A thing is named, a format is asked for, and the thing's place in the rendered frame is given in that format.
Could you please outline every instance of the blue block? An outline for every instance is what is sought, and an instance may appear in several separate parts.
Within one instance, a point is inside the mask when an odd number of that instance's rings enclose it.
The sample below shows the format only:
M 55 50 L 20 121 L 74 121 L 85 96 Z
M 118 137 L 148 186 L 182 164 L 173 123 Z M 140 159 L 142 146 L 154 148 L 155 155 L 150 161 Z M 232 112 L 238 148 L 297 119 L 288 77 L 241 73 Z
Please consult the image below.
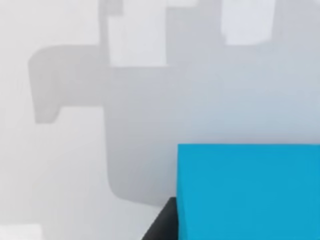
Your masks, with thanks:
M 181 144 L 180 240 L 319 240 L 320 147 Z

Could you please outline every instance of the gray shape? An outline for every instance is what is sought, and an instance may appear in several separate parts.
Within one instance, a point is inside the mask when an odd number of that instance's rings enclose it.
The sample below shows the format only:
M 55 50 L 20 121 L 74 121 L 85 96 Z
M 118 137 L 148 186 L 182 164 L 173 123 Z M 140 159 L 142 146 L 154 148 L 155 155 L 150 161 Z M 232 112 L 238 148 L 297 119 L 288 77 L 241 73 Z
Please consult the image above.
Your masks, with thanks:
M 319 13 L 309 0 L 278 0 L 272 41 L 226 46 L 220 1 L 169 9 L 168 68 L 110 67 L 100 16 L 99 46 L 30 60 L 36 121 L 53 122 L 62 106 L 104 106 L 112 191 L 163 205 L 176 194 L 178 143 L 320 143 Z

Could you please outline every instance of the blue surface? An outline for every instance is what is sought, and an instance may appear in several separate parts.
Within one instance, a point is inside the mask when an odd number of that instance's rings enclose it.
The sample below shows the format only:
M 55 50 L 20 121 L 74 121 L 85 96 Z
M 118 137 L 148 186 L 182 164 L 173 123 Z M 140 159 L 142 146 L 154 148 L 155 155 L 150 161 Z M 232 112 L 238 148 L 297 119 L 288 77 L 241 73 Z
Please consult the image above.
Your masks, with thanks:
M 317 145 L 182 144 L 180 240 L 319 240 Z

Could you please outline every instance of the black object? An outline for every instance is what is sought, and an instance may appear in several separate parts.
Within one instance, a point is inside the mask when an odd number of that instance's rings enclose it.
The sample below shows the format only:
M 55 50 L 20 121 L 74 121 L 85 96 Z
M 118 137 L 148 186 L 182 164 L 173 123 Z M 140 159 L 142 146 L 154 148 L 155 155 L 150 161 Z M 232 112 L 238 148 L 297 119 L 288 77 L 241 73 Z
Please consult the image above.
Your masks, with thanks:
M 177 199 L 171 197 L 142 240 L 178 240 Z

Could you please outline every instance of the gray surface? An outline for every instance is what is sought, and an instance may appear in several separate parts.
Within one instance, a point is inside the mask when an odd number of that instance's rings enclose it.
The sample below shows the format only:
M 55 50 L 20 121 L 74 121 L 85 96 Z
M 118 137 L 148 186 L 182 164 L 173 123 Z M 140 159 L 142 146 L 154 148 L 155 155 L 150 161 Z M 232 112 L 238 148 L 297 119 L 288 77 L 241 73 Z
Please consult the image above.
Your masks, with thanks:
M 110 14 L 115 14 L 117 6 Z M 109 65 L 101 44 L 55 46 L 29 61 L 35 119 L 63 106 L 104 106 L 109 184 L 121 198 L 162 205 L 176 190 L 178 143 L 320 143 L 320 9 L 278 0 L 272 40 L 226 46 L 221 3 L 167 11 L 169 67 Z

